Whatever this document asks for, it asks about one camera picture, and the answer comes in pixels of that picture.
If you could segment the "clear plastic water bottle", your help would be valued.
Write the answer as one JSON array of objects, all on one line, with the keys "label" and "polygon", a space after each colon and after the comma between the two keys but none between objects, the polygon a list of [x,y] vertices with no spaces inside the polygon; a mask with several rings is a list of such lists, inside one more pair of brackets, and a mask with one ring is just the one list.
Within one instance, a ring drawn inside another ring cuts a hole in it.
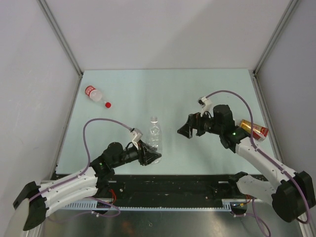
[{"label": "clear plastic water bottle", "polygon": [[156,116],[152,116],[150,119],[147,143],[155,148],[156,152],[162,154],[162,129]]}]

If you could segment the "red label plastic bottle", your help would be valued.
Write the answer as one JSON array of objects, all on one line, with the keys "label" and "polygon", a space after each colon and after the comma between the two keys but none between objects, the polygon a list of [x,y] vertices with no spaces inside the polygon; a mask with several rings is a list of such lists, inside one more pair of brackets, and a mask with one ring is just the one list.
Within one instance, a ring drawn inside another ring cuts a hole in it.
[{"label": "red label plastic bottle", "polygon": [[105,108],[110,108],[112,106],[111,103],[106,100],[103,93],[94,86],[87,86],[84,92],[92,101],[102,103]]}]

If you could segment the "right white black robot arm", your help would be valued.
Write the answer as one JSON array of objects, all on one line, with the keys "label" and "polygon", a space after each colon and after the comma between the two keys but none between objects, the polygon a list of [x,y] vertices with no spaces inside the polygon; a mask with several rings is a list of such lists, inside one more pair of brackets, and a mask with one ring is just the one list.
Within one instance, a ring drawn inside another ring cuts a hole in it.
[{"label": "right white black robot arm", "polygon": [[275,158],[264,157],[259,146],[251,143],[250,134],[235,124],[228,105],[215,106],[213,116],[208,112],[190,114],[177,132],[190,139],[194,130],[197,136],[218,135],[224,148],[247,160],[266,178],[261,181],[245,172],[237,173],[228,185],[231,197],[248,194],[258,198],[271,205],[285,222],[292,222],[316,205],[311,176],[304,171],[298,173]]}]

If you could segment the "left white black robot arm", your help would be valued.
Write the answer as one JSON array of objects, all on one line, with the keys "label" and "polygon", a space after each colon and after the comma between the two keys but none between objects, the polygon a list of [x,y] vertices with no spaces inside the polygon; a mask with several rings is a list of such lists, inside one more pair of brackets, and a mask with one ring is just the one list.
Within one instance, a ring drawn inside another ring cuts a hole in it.
[{"label": "left white black robot arm", "polygon": [[26,184],[13,202],[14,209],[18,209],[24,200],[29,202],[27,217],[22,221],[22,230],[37,227],[50,214],[72,202],[95,195],[100,198],[106,196],[109,191],[108,180],[114,175],[115,168],[135,160],[140,165],[147,166],[160,158],[161,153],[157,148],[143,141],[129,143],[126,147],[113,142],[86,170],[42,185],[34,181]]}]

